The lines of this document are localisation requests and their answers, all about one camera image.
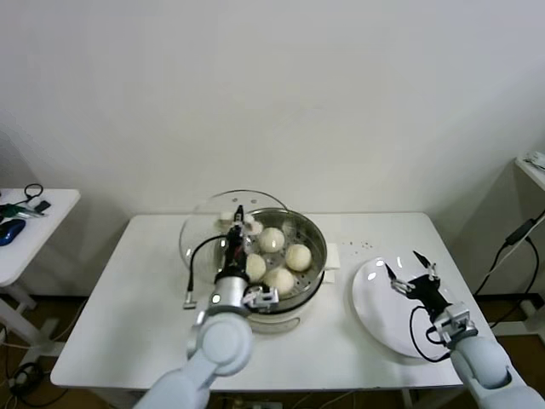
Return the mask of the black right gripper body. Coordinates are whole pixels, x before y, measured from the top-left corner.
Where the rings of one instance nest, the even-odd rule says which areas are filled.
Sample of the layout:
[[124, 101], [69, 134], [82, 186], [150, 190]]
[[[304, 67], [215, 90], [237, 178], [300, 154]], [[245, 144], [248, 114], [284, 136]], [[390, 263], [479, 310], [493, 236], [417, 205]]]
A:
[[439, 317], [450, 306], [450, 302], [439, 291], [439, 279], [429, 279], [428, 275], [422, 275], [408, 284], [410, 290], [406, 291], [405, 296], [421, 302], [430, 317]]

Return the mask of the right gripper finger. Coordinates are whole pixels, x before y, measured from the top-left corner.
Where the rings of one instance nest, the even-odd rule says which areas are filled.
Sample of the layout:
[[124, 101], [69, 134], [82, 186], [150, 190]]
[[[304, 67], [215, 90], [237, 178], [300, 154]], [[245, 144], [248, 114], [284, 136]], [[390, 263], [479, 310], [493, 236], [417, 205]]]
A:
[[439, 280], [439, 276], [436, 272], [436, 264], [430, 262], [423, 254], [413, 251], [416, 259], [421, 263], [427, 272], [428, 279], [431, 281]]
[[395, 272], [384, 262], [384, 267], [387, 271], [387, 276], [390, 280], [390, 286], [399, 294], [408, 294], [411, 292], [411, 284], [399, 279]]

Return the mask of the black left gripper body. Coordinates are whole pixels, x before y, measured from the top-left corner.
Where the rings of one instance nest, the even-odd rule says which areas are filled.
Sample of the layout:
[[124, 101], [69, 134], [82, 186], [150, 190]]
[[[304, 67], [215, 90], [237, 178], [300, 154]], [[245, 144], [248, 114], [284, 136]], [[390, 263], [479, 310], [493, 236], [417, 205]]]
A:
[[246, 264], [247, 254], [244, 249], [244, 239], [241, 237], [229, 239], [222, 275], [225, 277], [248, 278]]

